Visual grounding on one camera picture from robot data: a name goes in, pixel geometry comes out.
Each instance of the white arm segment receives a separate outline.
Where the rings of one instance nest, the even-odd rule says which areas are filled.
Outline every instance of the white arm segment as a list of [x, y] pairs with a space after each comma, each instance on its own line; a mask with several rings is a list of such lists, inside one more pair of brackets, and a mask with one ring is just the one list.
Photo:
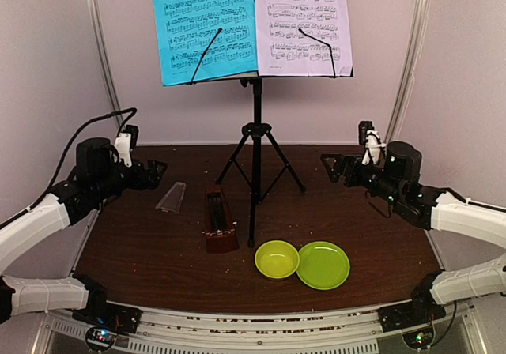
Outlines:
[[49, 235], [70, 225], [64, 204], [49, 194], [32, 211], [0, 230], [0, 276], [9, 265]]
[[5, 283], [15, 290], [12, 297], [12, 316], [27, 312], [54, 309], [83, 309], [88, 301], [85, 286], [72, 277], [41, 280], [6, 276]]
[[483, 203], [471, 205], [474, 201], [470, 198], [466, 201], [461, 202], [448, 192], [441, 194], [437, 206], [432, 208], [431, 228], [467, 235], [506, 249], [506, 209]]
[[[432, 228], [455, 232], [506, 248], [506, 211], [494, 205], [471, 205], [451, 194], [441, 194], [432, 209]], [[506, 254], [490, 262], [459, 271], [443, 272], [433, 282], [431, 294], [436, 303], [506, 292]]]

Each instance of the green bowl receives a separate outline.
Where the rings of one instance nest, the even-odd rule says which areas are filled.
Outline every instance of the green bowl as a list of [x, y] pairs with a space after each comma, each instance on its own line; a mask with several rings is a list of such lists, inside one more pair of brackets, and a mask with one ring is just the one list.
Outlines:
[[263, 276], [275, 281], [295, 273], [299, 263], [296, 248], [285, 241], [265, 242], [255, 254], [256, 268]]

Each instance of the robotic arm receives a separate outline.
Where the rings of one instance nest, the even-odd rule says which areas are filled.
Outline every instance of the robotic arm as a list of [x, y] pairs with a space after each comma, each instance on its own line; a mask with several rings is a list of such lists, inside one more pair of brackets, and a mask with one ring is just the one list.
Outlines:
[[[371, 197], [387, 202], [389, 214], [415, 227], [464, 234], [506, 249], [505, 208], [420, 184], [421, 153], [401, 141], [388, 143], [385, 150], [371, 122], [359, 125], [359, 142], [365, 147], [363, 156], [321, 156], [332, 182], [344, 176], [345, 186], [364, 187]], [[409, 305], [379, 311], [383, 329], [425, 323], [431, 316], [443, 317], [444, 304], [495, 292], [506, 292], [506, 254], [459, 271], [429, 274], [413, 291]]]
[[9, 265], [37, 243], [76, 224], [105, 200], [126, 189], [154, 190], [167, 164], [148, 160], [147, 168], [130, 153], [137, 142], [136, 126], [126, 126], [112, 145], [90, 138], [77, 145], [76, 166], [69, 178], [51, 187], [42, 201], [9, 219], [0, 230], [0, 323], [11, 316], [54, 309], [104, 309], [105, 291], [87, 277], [58, 280], [19, 279], [5, 275]]

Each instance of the sheet music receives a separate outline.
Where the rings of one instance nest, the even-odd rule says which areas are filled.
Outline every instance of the sheet music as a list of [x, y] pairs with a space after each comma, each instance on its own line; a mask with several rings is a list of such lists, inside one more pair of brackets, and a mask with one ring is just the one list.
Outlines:
[[259, 74], [336, 76], [353, 67], [346, 0], [255, 0]]
[[258, 69], [253, 0], [153, 0], [163, 85]]

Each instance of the green plate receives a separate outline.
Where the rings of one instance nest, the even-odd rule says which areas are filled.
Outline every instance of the green plate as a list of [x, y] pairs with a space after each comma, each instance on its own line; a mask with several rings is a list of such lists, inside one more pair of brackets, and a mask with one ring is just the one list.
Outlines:
[[339, 287], [349, 276], [348, 256], [333, 243], [308, 243], [299, 256], [297, 275], [309, 287], [326, 291]]

